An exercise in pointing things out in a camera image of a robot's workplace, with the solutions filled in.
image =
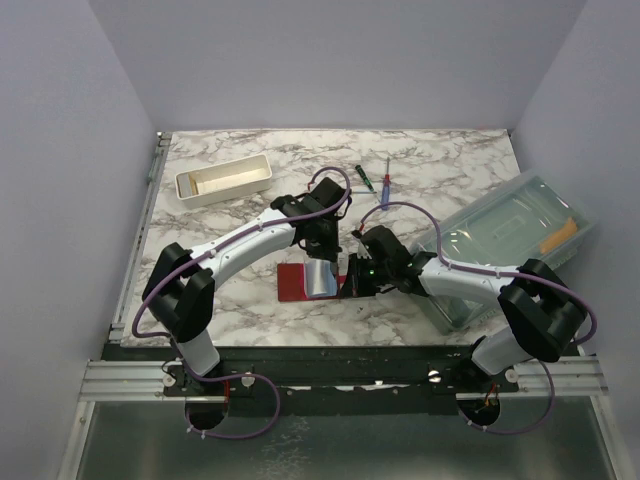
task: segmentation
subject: white tray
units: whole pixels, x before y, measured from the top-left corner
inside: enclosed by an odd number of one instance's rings
[[[271,165],[264,153],[176,175],[176,195],[187,208],[243,197],[271,186]]]

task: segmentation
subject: shiny metal floor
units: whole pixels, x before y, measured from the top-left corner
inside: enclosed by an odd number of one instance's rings
[[[538,418],[545,400],[504,402],[496,426]],[[249,431],[264,419],[232,419]],[[498,437],[458,417],[283,417],[253,440],[201,440],[186,433],[176,404],[96,407],[79,478],[261,479],[613,479],[589,399],[559,399],[536,432]]]

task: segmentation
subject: red object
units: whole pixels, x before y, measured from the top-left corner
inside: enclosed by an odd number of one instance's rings
[[[334,297],[307,298],[304,293],[304,264],[280,263],[278,264],[278,301],[279,302],[312,302],[314,300],[330,300]],[[346,275],[338,277],[338,289],[344,283]]]

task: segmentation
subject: marble countertop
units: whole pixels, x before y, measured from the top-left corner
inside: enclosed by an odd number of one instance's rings
[[[176,198],[176,173],[266,153],[273,170],[269,190],[188,210]],[[347,171],[354,190],[365,190],[354,170],[363,166],[381,190],[386,159],[391,158],[391,200],[411,201],[444,219],[489,190],[518,175],[505,130],[243,130],[173,134],[153,207],[142,260],[134,276],[132,301],[125,309],[123,346],[164,346],[164,338],[137,339],[131,323],[140,295],[161,250],[172,242],[189,248],[234,230],[257,217],[272,200],[306,189],[324,166]],[[350,232],[377,201],[353,195],[353,205],[339,224],[343,247],[340,269],[355,252]],[[429,220],[407,208],[378,212],[368,225],[384,224],[405,245],[426,229]],[[375,298],[279,303],[276,266],[302,262],[305,254],[289,247],[265,257],[232,277],[216,292],[208,331],[216,345],[354,346],[465,345],[505,325],[501,317],[443,335],[408,296],[397,291]],[[160,330],[149,312],[142,331]]]

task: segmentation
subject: lavender wall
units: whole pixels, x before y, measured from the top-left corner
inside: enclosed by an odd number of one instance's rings
[[[158,129],[514,127],[584,0],[89,0]]]
[[[597,350],[640,472],[640,3],[590,0],[513,135],[538,167],[600,217],[567,281],[593,302]]]
[[[0,477],[55,478],[155,134],[84,0],[0,15]]]

